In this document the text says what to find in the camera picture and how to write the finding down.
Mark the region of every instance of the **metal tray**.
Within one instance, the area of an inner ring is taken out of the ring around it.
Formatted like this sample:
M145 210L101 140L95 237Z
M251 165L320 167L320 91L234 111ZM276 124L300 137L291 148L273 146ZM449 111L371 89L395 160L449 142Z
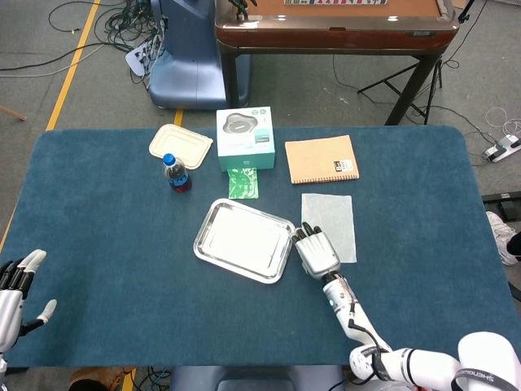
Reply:
M291 222L238 202L215 201L194 241L200 259L261 283L276 283L291 250Z

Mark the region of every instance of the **robotic arm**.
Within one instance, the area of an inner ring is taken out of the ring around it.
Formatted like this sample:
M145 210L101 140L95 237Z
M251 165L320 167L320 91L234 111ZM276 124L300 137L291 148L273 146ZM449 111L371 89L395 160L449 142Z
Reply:
M322 280L322 290L345 335L362 344L349 355L353 373L362 380L358 384L378 378L439 391L461 391L462 387L489 391L490 386L515 391L521 386L521 364L511 344L497 334L478 332L465 336L458 346L462 363L443 353L418 349L392 351L373 328L348 281L339 273L339 257L320 227L312 228L303 222L291 239L306 273Z
M55 312L57 302L51 300L35 319L22 324L25 299L46 255L45 251L34 250L26 258L9 261L0 267L0 385L7 369L4 353L17 342L19 336L43 326Z

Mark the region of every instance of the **notebook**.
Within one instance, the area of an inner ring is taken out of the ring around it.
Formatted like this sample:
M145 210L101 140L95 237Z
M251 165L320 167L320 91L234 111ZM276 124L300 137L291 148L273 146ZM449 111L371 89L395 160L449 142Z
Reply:
M358 179L357 161L348 135L286 142L291 183Z

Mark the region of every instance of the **plastic bottle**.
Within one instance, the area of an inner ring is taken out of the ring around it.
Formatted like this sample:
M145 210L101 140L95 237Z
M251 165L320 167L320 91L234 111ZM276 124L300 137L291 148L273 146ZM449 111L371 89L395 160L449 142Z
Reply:
M192 188L192 181L181 159L176 159L174 155L167 153L163 156L163 163L164 174L176 192L183 193Z

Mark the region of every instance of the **bottle cap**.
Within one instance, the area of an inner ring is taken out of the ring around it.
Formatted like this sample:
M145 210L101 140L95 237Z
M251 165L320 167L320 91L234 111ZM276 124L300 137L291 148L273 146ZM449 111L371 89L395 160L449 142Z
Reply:
M165 165L175 165L176 158L171 153L167 153L166 155L163 156L163 163Z

